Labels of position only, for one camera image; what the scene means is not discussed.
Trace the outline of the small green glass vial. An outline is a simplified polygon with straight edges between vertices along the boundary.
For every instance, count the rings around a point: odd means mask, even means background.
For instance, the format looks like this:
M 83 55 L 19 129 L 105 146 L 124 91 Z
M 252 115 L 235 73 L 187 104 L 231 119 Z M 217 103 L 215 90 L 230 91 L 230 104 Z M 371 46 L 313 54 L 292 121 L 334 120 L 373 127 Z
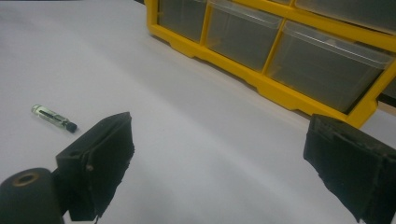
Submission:
M 43 120 L 51 123 L 52 125 L 67 130 L 70 133 L 74 133 L 78 128 L 77 124 L 74 122 L 46 108 L 43 105 L 33 105 L 31 112 Z

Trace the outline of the yellow plastic organizer box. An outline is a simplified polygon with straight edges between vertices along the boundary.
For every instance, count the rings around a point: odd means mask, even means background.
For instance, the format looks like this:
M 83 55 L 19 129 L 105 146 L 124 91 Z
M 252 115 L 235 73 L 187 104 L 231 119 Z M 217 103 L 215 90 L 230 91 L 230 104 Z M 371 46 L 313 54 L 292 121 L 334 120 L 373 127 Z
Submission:
M 147 27 L 149 32 L 165 41 L 171 48 L 191 57 L 197 58 L 226 70 L 251 85 L 258 94 L 281 105 L 288 110 L 301 111 L 307 115 L 321 114 L 340 119 L 354 127 L 360 127 L 370 118 L 378 107 L 377 98 L 388 84 L 396 77 L 396 35 L 383 33 L 366 27 L 361 27 L 345 21 L 338 21 L 295 6 L 295 0 L 281 4 L 274 0 L 230 0 L 264 11 L 282 18 L 276 39 L 270 49 L 264 67 L 261 71 L 252 70 L 240 63 L 228 59 L 205 45 L 211 7 L 206 2 L 205 18 L 200 42 L 194 42 L 158 23 L 159 0 L 144 0 L 147 9 Z M 282 28 L 286 21 L 294 21 L 321 32 L 334 35 L 341 39 L 363 44 L 376 50 L 381 50 L 393 57 L 393 61 L 363 94 L 358 103 L 348 113 L 339 112 L 323 103 L 311 99 L 268 77 L 267 70 L 277 50 L 282 36 Z

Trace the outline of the white board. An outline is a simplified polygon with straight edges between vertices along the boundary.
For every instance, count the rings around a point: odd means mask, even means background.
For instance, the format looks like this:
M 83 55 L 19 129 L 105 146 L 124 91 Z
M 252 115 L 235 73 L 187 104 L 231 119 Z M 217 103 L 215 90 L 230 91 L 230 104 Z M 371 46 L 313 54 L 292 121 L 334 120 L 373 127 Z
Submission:
M 34 105 L 81 132 L 131 114 L 99 224 L 357 224 L 304 160 L 308 119 L 151 36 L 134 0 L 0 1 L 0 182 L 75 140 Z

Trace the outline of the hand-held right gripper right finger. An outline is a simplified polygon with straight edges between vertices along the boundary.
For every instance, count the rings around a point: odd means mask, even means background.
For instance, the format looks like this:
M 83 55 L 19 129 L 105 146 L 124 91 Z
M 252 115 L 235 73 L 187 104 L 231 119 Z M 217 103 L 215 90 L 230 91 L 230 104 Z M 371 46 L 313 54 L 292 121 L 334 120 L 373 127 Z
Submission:
M 396 215 L 396 149 L 331 117 L 311 117 L 304 159 L 357 221 L 391 224 Z

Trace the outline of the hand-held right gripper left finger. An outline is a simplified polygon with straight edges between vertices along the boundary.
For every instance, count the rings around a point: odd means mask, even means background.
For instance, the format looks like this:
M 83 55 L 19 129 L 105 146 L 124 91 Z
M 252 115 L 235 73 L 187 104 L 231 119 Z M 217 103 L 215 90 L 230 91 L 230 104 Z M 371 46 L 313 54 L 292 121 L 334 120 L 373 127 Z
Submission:
M 131 121 L 128 112 L 104 118 L 56 156 L 61 211 L 73 221 L 108 208 L 134 155 Z

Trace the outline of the clear plastic drawer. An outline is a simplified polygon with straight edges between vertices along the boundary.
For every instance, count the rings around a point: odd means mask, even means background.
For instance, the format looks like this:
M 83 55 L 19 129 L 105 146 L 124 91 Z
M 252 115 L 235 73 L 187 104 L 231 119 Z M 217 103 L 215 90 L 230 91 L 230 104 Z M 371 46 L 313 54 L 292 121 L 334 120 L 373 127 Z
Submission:
M 348 113 L 392 61 L 384 51 L 286 21 L 267 75 Z
M 396 0 L 295 0 L 295 6 L 396 35 Z
M 199 43 L 207 0 L 159 0 L 158 23 Z
M 230 0 L 210 0 L 205 45 L 252 70 L 261 71 L 282 18 Z

